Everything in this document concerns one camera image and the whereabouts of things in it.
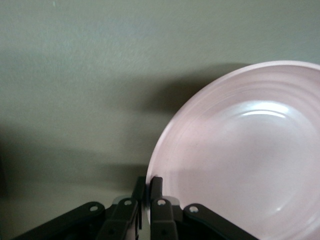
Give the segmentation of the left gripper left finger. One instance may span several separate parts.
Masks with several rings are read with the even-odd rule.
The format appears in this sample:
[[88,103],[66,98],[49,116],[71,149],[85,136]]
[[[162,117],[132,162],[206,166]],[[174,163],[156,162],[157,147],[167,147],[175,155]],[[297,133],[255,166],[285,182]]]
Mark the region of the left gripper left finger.
[[142,228],[146,178],[139,176],[129,196],[116,198],[106,208],[91,201],[47,221],[16,240],[137,240]]

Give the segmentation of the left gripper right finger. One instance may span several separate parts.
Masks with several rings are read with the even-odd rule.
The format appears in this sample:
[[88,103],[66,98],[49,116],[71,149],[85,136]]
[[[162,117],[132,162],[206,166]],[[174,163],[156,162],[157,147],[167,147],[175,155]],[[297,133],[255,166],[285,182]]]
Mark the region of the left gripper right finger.
[[209,208],[192,203],[181,208],[163,196],[163,179],[149,185],[150,238],[152,240],[254,240],[255,237]]

